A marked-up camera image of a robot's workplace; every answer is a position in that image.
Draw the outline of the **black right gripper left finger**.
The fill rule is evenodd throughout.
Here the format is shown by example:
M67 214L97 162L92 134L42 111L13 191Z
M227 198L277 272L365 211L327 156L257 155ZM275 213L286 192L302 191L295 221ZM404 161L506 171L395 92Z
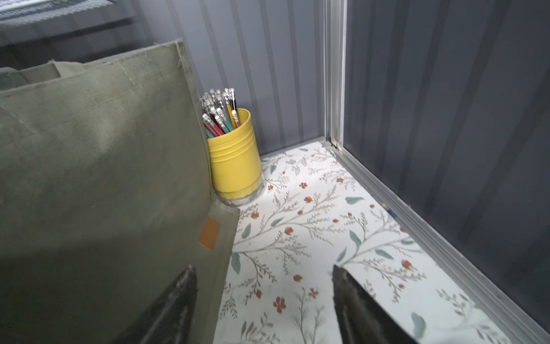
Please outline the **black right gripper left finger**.
M187 343L198 294L196 269L187 267L114 343Z

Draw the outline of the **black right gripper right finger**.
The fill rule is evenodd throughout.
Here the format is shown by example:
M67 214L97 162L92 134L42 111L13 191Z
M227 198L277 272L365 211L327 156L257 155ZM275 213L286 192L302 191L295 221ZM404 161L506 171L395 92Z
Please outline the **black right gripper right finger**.
M346 269L332 271L334 303L343 343L414 343Z

